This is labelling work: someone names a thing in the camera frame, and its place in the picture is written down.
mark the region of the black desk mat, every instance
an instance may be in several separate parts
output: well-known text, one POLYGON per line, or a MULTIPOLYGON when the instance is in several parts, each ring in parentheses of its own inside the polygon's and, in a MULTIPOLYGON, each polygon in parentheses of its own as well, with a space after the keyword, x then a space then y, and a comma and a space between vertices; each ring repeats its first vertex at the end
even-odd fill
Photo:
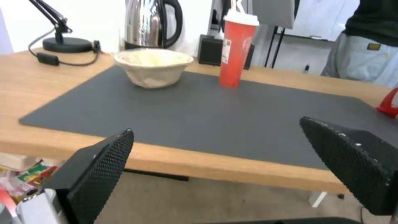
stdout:
POLYGON ((116 66, 20 122, 103 137, 131 127, 137 142, 326 169, 299 126, 303 116, 398 146, 398 122, 355 98, 249 81, 227 89, 218 77, 189 72, 174 86, 144 89, 116 66))

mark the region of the gray pants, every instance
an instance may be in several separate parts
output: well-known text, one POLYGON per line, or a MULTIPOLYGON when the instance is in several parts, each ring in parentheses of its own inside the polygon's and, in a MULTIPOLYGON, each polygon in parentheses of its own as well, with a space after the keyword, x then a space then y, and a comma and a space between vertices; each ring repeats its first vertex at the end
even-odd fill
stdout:
POLYGON ((380 49, 369 50, 369 44, 380 43, 341 33, 321 75, 398 86, 398 47, 380 44, 380 49))

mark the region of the black cable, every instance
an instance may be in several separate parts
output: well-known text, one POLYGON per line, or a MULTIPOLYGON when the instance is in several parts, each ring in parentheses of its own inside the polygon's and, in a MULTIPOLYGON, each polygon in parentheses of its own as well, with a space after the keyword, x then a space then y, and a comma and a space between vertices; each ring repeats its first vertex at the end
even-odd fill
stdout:
MULTIPOLYGON (((35 40, 33 40, 32 43, 30 43, 30 44, 28 45, 28 47, 27 47, 28 51, 29 51, 33 56, 37 57, 37 54, 35 54, 35 53, 31 50, 31 47, 32 47, 35 43, 37 43, 39 40, 41 40, 42 38, 44 38, 44 37, 46 37, 47 35, 51 34, 54 30, 55 30, 55 28, 53 28, 52 30, 48 31, 47 33, 41 35, 40 37, 36 38, 35 40)), ((86 62, 86 63, 74 64, 74 63, 68 63, 68 62, 64 62, 64 61, 59 61, 59 63, 60 63, 60 64, 63 64, 63 65, 69 65, 69 66, 88 66, 88 65, 94 64, 94 63, 98 60, 98 57, 99 57, 99 55, 100 55, 99 53, 100 53, 100 50, 99 50, 99 49, 95 50, 95 54, 96 54, 96 55, 95 55, 94 59, 91 60, 91 61, 89 61, 89 62, 86 62)))
POLYGON ((360 219, 361 219, 361 223, 362 224, 364 224, 364 222, 363 222, 363 206, 361 207, 361 210, 360 210, 360 212, 359 212, 359 217, 360 217, 360 219))
POLYGON ((52 33, 55 30, 55 28, 53 28, 52 30, 48 31, 47 33, 41 35, 40 37, 36 38, 34 41, 32 41, 32 43, 30 43, 27 46, 28 51, 35 57, 37 57, 37 55, 30 49, 35 43, 37 43, 40 39, 46 37, 47 35, 49 35, 50 33, 52 33))

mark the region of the beige bowl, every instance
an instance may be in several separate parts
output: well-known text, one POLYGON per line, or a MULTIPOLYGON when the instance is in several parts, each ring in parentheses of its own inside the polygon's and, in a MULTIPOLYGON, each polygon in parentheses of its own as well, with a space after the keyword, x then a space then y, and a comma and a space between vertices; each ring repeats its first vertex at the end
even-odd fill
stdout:
POLYGON ((144 88, 160 88, 176 83, 193 57, 166 49, 134 49, 113 56, 130 80, 144 88))

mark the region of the red cup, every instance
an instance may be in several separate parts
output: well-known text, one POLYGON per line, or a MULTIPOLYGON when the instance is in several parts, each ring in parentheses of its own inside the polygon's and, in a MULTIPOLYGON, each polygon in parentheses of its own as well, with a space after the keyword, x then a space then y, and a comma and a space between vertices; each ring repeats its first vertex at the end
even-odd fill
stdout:
POLYGON ((258 20, 254 15, 231 11, 229 10, 225 16, 220 85, 236 88, 239 85, 258 20))

